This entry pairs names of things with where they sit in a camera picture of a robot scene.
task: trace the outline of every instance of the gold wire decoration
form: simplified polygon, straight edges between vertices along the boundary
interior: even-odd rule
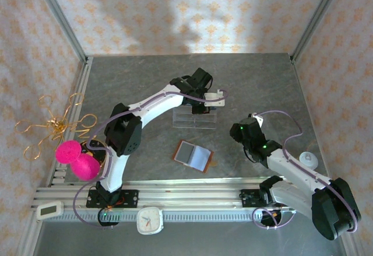
[[[75,100],[77,100],[78,97],[81,98],[81,101],[75,102]],[[47,131],[49,131],[49,134],[48,134],[48,136],[43,138],[41,141],[39,141],[37,145],[32,144],[32,145],[28,146],[23,151],[23,157],[28,161],[33,161],[33,160],[38,159],[41,155],[41,145],[42,145],[42,143],[50,137],[51,137],[52,141],[58,139],[58,143],[56,144],[56,147],[54,148],[54,150],[56,150],[57,146],[61,142],[65,141],[64,132],[67,129],[70,129],[70,131],[72,131],[72,132],[79,133],[78,138],[82,138],[82,139],[83,138],[89,138],[89,136],[87,136],[86,134],[90,131],[90,129],[92,127],[94,127],[97,124],[97,116],[96,115],[86,114],[80,120],[78,120],[76,122],[72,122],[72,123],[69,123],[67,118],[66,118],[66,116],[67,116],[69,110],[71,109],[71,107],[81,105],[83,103],[83,100],[84,100],[84,95],[83,94],[81,94],[81,93],[72,94],[69,97],[69,106],[66,108],[66,110],[64,112],[64,115],[63,116],[58,115],[58,116],[55,117],[53,115],[53,113],[51,111],[51,107],[50,107],[50,105],[52,105],[52,102],[53,102],[52,96],[50,96],[50,95],[41,96],[38,99],[37,104],[40,108],[47,109],[51,118],[49,120],[47,120],[44,125],[43,124],[32,124],[30,120],[23,119],[23,120],[20,120],[20,121],[17,122],[14,129],[15,129],[15,132],[17,134],[23,134],[23,133],[27,132],[28,130],[30,130],[30,128],[42,127],[42,128],[45,128]],[[87,125],[87,124],[84,123],[84,120],[87,120],[87,119],[89,120],[89,118],[91,118],[94,121],[93,121],[93,124]],[[22,125],[26,124],[26,126],[27,125],[28,126],[27,126],[26,129],[20,131],[18,129],[18,126],[20,124],[22,124]]]

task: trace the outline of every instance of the purple cable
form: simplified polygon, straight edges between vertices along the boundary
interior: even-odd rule
[[[108,120],[106,120],[105,122],[103,122],[96,130],[95,132],[90,136],[90,138],[87,140],[87,147],[90,149],[90,150],[104,150],[106,151],[108,154],[109,154],[109,161],[108,161],[108,166],[107,166],[107,170],[105,172],[105,174],[102,176],[102,177],[99,177],[99,175],[88,181],[85,185],[83,185],[75,194],[75,197],[74,197],[74,200],[72,202],[72,208],[73,208],[73,211],[76,215],[76,217],[83,223],[86,223],[92,227],[96,227],[96,228],[99,228],[99,229],[107,229],[105,227],[101,227],[101,226],[98,226],[98,225],[95,225],[95,224],[91,224],[87,221],[85,221],[83,218],[81,218],[76,210],[76,200],[78,198],[78,195],[80,194],[80,192],[83,191],[83,189],[85,187],[87,187],[88,185],[92,184],[92,183],[96,183],[100,180],[103,180],[105,179],[108,174],[109,174],[109,171],[110,171],[110,168],[111,168],[111,158],[112,158],[112,153],[110,151],[109,148],[107,147],[93,147],[91,146],[91,141],[92,139],[97,136],[97,134],[106,127],[107,124],[109,124],[111,121],[114,121],[115,119],[117,118],[120,118],[122,116],[125,116],[127,114],[130,114],[130,113],[133,113],[133,112],[136,112],[136,111],[141,111],[142,109],[144,109],[147,105],[149,105],[151,102],[153,102],[154,100],[157,100],[157,99],[160,99],[162,97],[166,97],[166,96],[170,96],[170,95],[177,95],[177,96],[183,96],[183,97],[186,97],[188,99],[191,99],[191,100],[196,100],[196,101],[200,101],[201,103],[214,103],[216,101],[220,101],[220,100],[225,100],[227,97],[228,97],[228,92],[226,90],[220,90],[221,92],[223,92],[223,97],[221,98],[218,98],[218,99],[215,99],[215,100],[205,100],[205,99],[199,99],[197,97],[192,97],[192,96],[189,96],[187,94],[183,94],[183,93],[180,93],[180,92],[165,92],[165,93],[160,93],[154,97],[152,97],[151,99],[149,99],[148,101],[146,101],[145,103],[141,104],[139,107],[137,108],[134,108],[134,109],[131,109],[131,110],[128,110],[128,111],[125,111],[123,113],[119,113],[113,117],[110,117]]]
[[[321,184],[323,184],[326,188],[328,188],[330,191],[333,192],[333,194],[335,194],[337,196],[337,198],[340,199],[340,201],[343,203],[343,205],[347,208],[349,214],[351,215],[352,217],[352,220],[353,220],[353,228],[352,229],[349,229],[347,230],[348,232],[350,233],[354,233],[357,231],[357,218],[355,216],[355,213],[353,212],[352,208],[350,207],[350,205],[346,202],[346,200],[333,188],[331,187],[328,183],[324,182],[322,179],[318,178],[317,176],[315,176],[313,173],[311,173],[310,171],[308,171],[307,169],[303,168],[302,166],[300,166],[299,164],[297,164],[296,162],[294,162],[293,160],[289,159],[289,156],[287,154],[287,150],[286,150],[286,143],[289,139],[291,138],[296,138],[298,136],[301,136],[303,134],[303,130],[302,130],[302,127],[300,126],[300,124],[297,122],[297,120],[295,120],[290,114],[288,114],[287,112],[285,111],[281,111],[281,110],[269,110],[269,111],[265,111],[265,112],[262,112],[262,113],[259,113],[257,115],[264,115],[264,114],[267,114],[267,113],[282,113],[288,117],[290,117],[294,122],[295,124],[298,126],[299,128],[299,131],[300,133],[299,134],[296,134],[296,135],[292,135],[292,136],[289,136],[285,141],[284,141],[284,148],[283,148],[283,153],[284,153],[284,156],[285,158],[293,165],[295,166],[296,168],[298,168],[299,170],[303,171],[305,174],[307,174],[308,176],[312,177],[313,179],[317,180],[318,182],[320,182]]]
[[[259,224],[255,221],[255,217],[254,217],[255,212],[258,211],[258,210],[262,210],[262,211],[268,213],[268,214],[270,215],[270,217],[272,217],[272,220],[273,220],[273,222],[275,223],[275,225],[272,226],[272,227],[269,227],[269,226],[261,226],[261,225],[259,225]],[[288,224],[290,223],[290,221],[294,218],[294,215],[295,215],[295,213],[290,217],[290,219],[289,219],[288,221],[286,221],[285,223],[279,225],[279,224],[277,223],[276,218],[275,218],[275,217],[273,216],[273,214],[271,213],[271,211],[269,211],[269,210],[267,210],[267,209],[265,209],[265,208],[256,208],[256,209],[254,209],[254,211],[253,211],[252,214],[251,214],[251,219],[252,219],[253,223],[254,223],[257,227],[262,228],[262,229],[267,229],[267,230],[268,230],[268,229],[277,229],[277,228],[281,228],[281,227],[283,227],[283,226],[288,225]]]

